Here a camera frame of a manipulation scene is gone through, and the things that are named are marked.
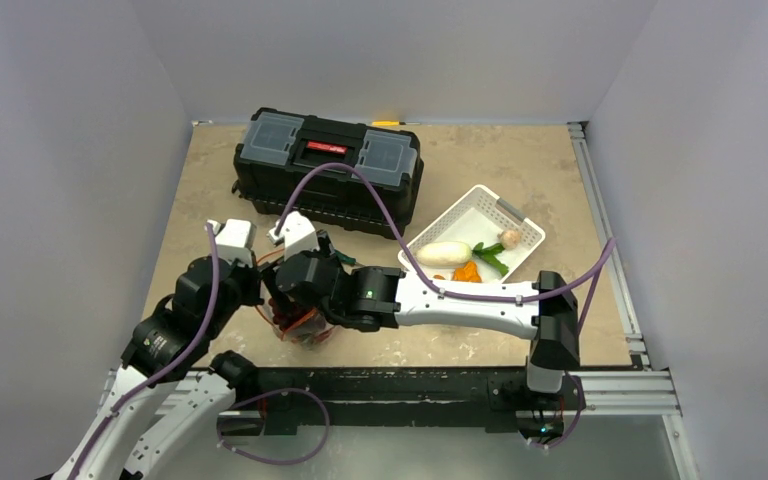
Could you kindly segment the dark red toy grapes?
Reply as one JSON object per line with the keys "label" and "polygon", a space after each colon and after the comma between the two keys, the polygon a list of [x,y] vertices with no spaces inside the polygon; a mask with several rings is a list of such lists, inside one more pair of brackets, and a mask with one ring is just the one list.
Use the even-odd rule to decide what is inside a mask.
{"label": "dark red toy grapes", "polygon": [[294,303],[290,305],[288,310],[283,310],[274,299],[268,301],[268,307],[270,322],[279,338],[307,313],[306,309]]}

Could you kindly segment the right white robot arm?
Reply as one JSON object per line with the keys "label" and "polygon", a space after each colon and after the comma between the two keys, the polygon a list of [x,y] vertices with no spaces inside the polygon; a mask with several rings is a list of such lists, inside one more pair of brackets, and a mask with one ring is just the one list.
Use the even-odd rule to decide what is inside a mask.
{"label": "right white robot arm", "polygon": [[397,268],[347,272],[324,232],[292,239],[272,230],[269,237],[284,248],[276,269],[277,289],[317,309],[332,325],[361,332],[447,325],[528,340],[521,392],[536,407],[556,399],[564,372],[580,366],[578,302],[571,286],[554,271],[540,272],[532,283],[425,285],[417,274]]}

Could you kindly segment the clear orange-zip bag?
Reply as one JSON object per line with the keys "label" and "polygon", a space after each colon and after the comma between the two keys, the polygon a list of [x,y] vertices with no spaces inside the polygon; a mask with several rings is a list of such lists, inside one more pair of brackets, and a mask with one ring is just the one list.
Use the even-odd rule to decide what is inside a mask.
{"label": "clear orange-zip bag", "polygon": [[[267,275],[263,276],[261,283],[261,296],[263,298],[263,303],[259,306],[256,306],[255,309],[260,317],[270,325],[274,334],[276,335],[274,327],[269,318],[268,301],[270,299],[274,299],[277,305],[283,310],[288,310],[293,302],[289,301],[287,307],[284,308],[284,303],[280,304],[279,301],[273,297],[267,286]],[[313,308],[304,309],[307,310],[307,313],[299,321],[292,325],[281,338],[279,338],[277,335],[276,336],[282,342],[290,342],[292,344],[304,346],[306,348],[314,348],[328,340],[333,335],[335,326],[328,323],[324,315],[318,310]]]}

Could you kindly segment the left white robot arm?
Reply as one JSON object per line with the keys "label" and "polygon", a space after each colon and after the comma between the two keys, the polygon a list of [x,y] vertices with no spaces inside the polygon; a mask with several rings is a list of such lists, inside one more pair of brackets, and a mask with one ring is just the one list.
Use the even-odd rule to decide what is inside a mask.
{"label": "left white robot arm", "polygon": [[55,479],[157,479],[197,429],[257,399],[258,370],[242,355],[216,355],[182,399],[157,410],[208,352],[242,306],[260,306],[252,261],[202,257],[140,322],[122,354],[113,385],[91,427]]}

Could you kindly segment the beige toy garlic bulb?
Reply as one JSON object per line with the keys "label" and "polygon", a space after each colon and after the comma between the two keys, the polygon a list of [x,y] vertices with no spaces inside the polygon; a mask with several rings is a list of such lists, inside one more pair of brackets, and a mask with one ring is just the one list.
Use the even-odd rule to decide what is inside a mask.
{"label": "beige toy garlic bulb", "polygon": [[497,239],[505,250],[512,250],[521,243],[522,235],[515,229],[506,229],[497,235]]}

